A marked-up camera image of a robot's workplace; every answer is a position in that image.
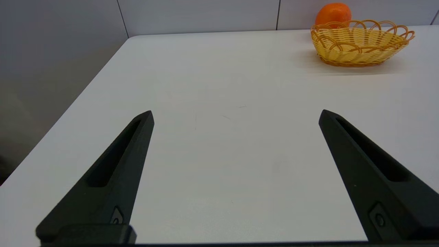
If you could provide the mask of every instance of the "orange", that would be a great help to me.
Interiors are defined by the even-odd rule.
[[[350,21],[351,18],[351,10],[346,4],[326,4],[317,14],[316,25],[326,24],[328,22],[345,22]]]

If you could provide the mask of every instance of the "white table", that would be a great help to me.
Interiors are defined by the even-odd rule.
[[[2,246],[37,246],[37,224],[146,110],[138,243],[366,240],[318,119],[341,114],[439,191],[439,26],[411,29],[359,69],[322,63],[308,30],[130,38],[0,187]]]

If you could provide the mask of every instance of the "screw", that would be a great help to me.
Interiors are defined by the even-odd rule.
[[[375,215],[375,221],[377,222],[378,226],[380,226],[380,227],[384,227],[385,226],[384,217],[381,214],[376,214]]]

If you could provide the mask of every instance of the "wicker basket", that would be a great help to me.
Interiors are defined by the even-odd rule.
[[[373,25],[369,29],[367,22]],[[382,24],[390,24],[382,30]],[[329,22],[314,25],[311,38],[321,60],[334,66],[373,66],[391,58],[414,38],[414,31],[390,21]]]

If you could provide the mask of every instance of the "basket rim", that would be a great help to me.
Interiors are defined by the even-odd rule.
[[[367,22],[372,22],[374,25],[371,26],[369,29],[366,27]],[[387,31],[383,31],[381,28],[381,24],[390,24],[391,27],[387,30]],[[401,35],[396,34],[398,29],[404,29],[405,32]],[[328,37],[327,33],[331,33],[331,32],[349,32],[352,31],[352,29],[364,29],[364,30],[369,30],[370,32],[379,32],[379,33],[385,33],[385,35],[392,35],[392,36],[397,36],[398,39],[401,39],[399,42],[396,42],[394,44],[388,44],[388,45],[368,45],[368,46],[359,46],[356,45],[354,43],[350,43],[350,42],[338,42],[335,41],[334,39]],[[355,52],[357,51],[358,53],[363,53],[363,49],[368,49],[368,51],[366,51],[365,53],[369,53],[372,51],[376,51],[376,50],[380,50],[380,51],[385,51],[388,49],[395,49],[398,50],[400,48],[405,47],[406,45],[408,45],[409,41],[412,40],[414,38],[414,31],[409,31],[408,28],[404,25],[396,25],[395,23],[391,22],[391,21],[381,21],[381,22],[377,22],[374,20],[363,20],[363,21],[358,21],[358,20],[350,20],[350,21],[346,21],[346,22],[328,22],[326,24],[321,24],[321,25],[313,25],[311,27],[311,38],[313,40],[313,43],[315,43],[314,45],[318,45],[320,43],[321,46],[323,46],[324,49],[328,49],[323,41],[323,39],[328,39],[332,42],[332,46],[329,48],[329,50],[332,50],[334,47],[338,47],[340,49],[339,52]],[[349,45],[352,46],[353,48],[349,51],[343,51],[343,48],[341,47],[341,45]]]

